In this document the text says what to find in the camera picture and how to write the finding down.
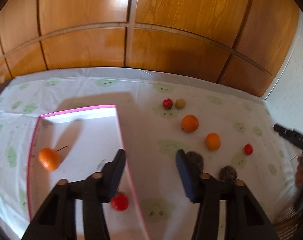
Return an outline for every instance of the white wall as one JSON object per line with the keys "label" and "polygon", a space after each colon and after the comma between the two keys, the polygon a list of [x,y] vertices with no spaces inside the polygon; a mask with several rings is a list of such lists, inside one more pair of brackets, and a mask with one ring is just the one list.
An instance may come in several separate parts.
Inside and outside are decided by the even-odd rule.
{"label": "white wall", "polygon": [[[303,14],[300,15],[292,52],[284,71],[280,71],[278,82],[267,96],[266,101],[274,120],[288,128],[303,133]],[[296,158],[292,160],[295,167]]]}

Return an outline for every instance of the person's hand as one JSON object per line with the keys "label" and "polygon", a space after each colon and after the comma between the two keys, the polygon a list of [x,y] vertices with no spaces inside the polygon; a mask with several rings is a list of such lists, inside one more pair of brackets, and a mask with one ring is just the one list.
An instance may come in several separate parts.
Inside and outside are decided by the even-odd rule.
{"label": "person's hand", "polygon": [[296,187],[301,187],[303,184],[303,172],[302,172],[302,164],[301,164],[301,156],[298,157],[297,159],[298,161],[298,166],[297,166],[297,172],[295,175],[295,184]]}

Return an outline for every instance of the beige ball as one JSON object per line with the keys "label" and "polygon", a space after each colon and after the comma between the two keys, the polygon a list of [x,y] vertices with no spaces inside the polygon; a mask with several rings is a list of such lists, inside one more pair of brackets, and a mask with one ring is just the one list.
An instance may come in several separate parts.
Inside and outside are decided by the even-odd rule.
{"label": "beige ball", "polygon": [[175,107],[177,109],[183,109],[186,105],[186,101],[182,98],[179,98],[176,100],[176,103],[175,103]]}

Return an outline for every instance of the mandarin orange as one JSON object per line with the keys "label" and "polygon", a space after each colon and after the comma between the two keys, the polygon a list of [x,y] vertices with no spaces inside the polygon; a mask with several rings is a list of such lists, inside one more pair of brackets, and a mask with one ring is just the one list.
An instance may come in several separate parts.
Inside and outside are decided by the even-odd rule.
{"label": "mandarin orange", "polygon": [[218,150],[221,145],[220,138],[217,133],[208,134],[205,143],[207,148],[211,151]]}
{"label": "mandarin orange", "polygon": [[185,132],[194,132],[199,127],[199,121],[197,117],[192,114],[186,115],[181,121],[181,128]]}
{"label": "mandarin orange", "polygon": [[55,171],[60,164],[60,157],[57,152],[50,148],[44,148],[39,152],[38,160],[48,171]]}

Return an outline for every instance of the white tray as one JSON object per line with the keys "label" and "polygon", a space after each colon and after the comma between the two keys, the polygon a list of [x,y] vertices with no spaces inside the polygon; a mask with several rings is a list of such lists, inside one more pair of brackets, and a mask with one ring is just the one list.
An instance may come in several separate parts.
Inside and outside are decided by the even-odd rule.
{"label": "white tray", "polygon": [[[59,150],[61,164],[48,172],[38,161],[45,147]],[[106,162],[114,159],[123,148],[115,106],[91,106],[39,116],[32,138],[28,170],[27,201],[30,220],[56,185],[58,180],[69,182],[86,179],[101,171]],[[103,204],[105,219],[112,240],[148,239],[128,166],[119,190],[129,198],[127,210],[119,212]],[[76,201],[77,239],[84,239],[81,200]]]}

